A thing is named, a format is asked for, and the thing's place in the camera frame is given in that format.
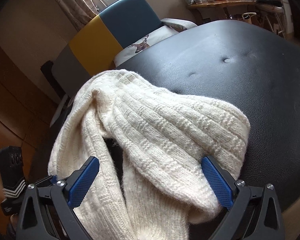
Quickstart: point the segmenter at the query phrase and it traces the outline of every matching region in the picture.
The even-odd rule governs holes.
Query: cable knit texture
[[[237,178],[249,130],[230,103],[174,94],[127,70],[105,71],[76,95],[48,171],[64,178],[89,156],[99,159],[99,174],[74,210],[96,240],[187,240],[188,222],[209,221],[221,209],[201,158],[213,155]],[[125,199],[103,138],[123,149]]]

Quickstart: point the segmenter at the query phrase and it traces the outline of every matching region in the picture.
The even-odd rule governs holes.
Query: black leather ottoman
[[[288,220],[300,221],[300,208],[289,210],[300,198],[299,47],[254,25],[223,20],[161,41],[119,68],[175,93],[219,98],[240,108],[251,124],[241,179],[252,186],[274,184],[289,214],[286,239],[296,239],[300,222],[291,226]],[[205,239],[214,226],[193,227],[198,232],[192,239]]]

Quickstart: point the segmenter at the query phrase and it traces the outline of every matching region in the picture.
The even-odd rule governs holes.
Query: black device
[[[0,150],[0,172],[4,187],[15,188],[20,179],[12,174],[15,172],[23,177],[23,173],[20,172],[21,162],[16,165],[12,155],[15,158],[18,155],[22,160],[19,147],[9,146]],[[2,210],[6,215],[12,211],[18,213],[16,240],[60,239],[49,206],[55,208],[70,240],[92,240],[73,208],[80,206],[98,172],[99,160],[89,157],[79,170],[67,178],[57,180],[55,175],[48,176],[26,185],[13,201],[7,197],[2,202]],[[283,220],[272,184],[264,188],[247,186],[243,180],[235,180],[223,170],[212,156],[202,159],[202,172],[220,204],[228,209],[209,240],[284,240]]]

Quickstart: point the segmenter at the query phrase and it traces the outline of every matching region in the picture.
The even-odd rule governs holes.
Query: white cushion
[[[172,29],[169,26],[162,26],[161,28],[149,33],[147,36],[120,51],[117,56],[114,57],[115,66],[119,66],[139,52],[177,33],[178,32],[175,29]]]

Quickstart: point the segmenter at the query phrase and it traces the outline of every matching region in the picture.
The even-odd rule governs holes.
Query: blue chair backrest
[[[119,0],[99,16],[123,48],[163,26],[146,0]]]

